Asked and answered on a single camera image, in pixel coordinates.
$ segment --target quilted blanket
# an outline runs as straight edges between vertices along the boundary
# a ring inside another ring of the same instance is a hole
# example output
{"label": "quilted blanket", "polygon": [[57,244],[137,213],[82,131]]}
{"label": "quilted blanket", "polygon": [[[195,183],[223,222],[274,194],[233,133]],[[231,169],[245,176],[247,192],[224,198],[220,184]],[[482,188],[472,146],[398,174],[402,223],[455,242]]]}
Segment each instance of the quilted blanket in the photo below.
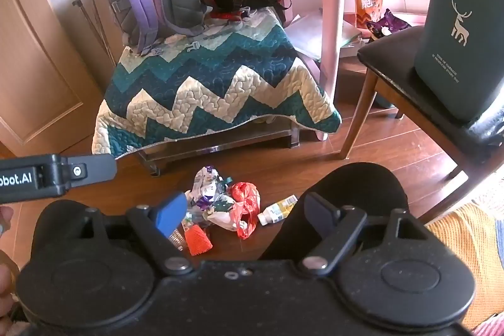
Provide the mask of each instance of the quilted blanket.
{"label": "quilted blanket", "polygon": [[239,29],[211,26],[197,41],[169,37],[147,56],[126,48],[96,118],[92,152],[119,158],[270,115],[326,133],[341,124],[266,8]]}

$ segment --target door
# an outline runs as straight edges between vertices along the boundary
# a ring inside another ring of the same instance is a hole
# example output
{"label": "door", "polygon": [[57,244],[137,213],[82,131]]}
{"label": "door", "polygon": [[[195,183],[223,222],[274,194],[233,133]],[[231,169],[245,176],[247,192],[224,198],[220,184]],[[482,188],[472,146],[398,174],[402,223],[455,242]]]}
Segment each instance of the door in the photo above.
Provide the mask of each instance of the door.
{"label": "door", "polygon": [[0,0],[0,141],[16,156],[91,135],[102,94],[47,0]]}

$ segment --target black chair seat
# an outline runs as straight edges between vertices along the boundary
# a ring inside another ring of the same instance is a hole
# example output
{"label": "black chair seat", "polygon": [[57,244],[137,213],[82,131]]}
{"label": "black chair seat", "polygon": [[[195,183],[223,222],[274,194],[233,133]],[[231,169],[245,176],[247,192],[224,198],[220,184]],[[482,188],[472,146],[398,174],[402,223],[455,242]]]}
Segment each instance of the black chair seat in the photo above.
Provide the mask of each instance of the black chair seat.
{"label": "black chair seat", "polygon": [[413,67],[422,34],[422,26],[406,29],[364,46],[357,57],[409,100],[470,161],[482,163],[490,157],[501,140],[498,133],[503,128],[504,93],[501,92],[479,118],[469,123],[457,120],[420,79]]}

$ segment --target hand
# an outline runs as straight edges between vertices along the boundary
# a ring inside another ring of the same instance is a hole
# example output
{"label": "hand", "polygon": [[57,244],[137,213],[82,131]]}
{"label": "hand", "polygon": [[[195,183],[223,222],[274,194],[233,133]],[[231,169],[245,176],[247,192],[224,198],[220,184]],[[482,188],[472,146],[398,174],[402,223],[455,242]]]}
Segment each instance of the hand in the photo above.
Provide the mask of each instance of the hand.
{"label": "hand", "polygon": [[[11,222],[14,210],[10,207],[0,207],[3,219],[6,222]],[[11,293],[9,292],[12,284],[11,271],[7,265],[0,265],[0,335],[7,334],[7,331],[12,326],[11,319],[7,316],[14,304]]]}

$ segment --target yellow woven fabric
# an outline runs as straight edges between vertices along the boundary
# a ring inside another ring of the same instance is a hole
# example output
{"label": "yellow woven fabric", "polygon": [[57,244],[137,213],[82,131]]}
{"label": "yellow woven fabric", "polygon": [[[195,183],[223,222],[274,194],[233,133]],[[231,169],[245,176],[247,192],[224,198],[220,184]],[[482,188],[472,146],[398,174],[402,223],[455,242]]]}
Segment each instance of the yellow woven fabric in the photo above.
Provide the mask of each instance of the yellow woven fabric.
{"label": "yellow woven fabric", "polygon": [[472,329],[504,311],[504,269],[497,250],[495,219],[470,203],[427,228],[470,268],[476,280],[476,297],[463,324]]}

